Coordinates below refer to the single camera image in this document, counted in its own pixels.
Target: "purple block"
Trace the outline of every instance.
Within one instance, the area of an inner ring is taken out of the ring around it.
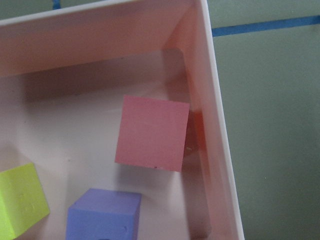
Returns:
[[[90,188],[68,209],[66,240],[137,240],[141,194]]]

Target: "yellow cube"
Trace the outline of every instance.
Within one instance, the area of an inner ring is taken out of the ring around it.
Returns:
[[[50,213],[35,165],[0,172],[0,239],[12,240]]]

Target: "cube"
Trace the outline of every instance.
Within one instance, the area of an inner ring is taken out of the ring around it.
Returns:
[[[66,240],[137,240],[141,194],[90,188],[68,209]]]
[[[124,96],[115,162],[180,172],[189,104]]]
[[[50,213],[35,165],[0,172],[0,239],[15,239]]]

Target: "blue tape strip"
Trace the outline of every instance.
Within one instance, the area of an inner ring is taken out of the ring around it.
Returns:
[[[293,28],[306,25],[320,24],[320,15],[291,18],[285,20],[265,21],[237,26],[212,28],[212,36],[219,37],[232,34],[244,34],[272,29]]]
[[[60,0],[52,0],[52,2],[53,2],[53,6],[52,6],[53,10],[57,10],[61,8]]]

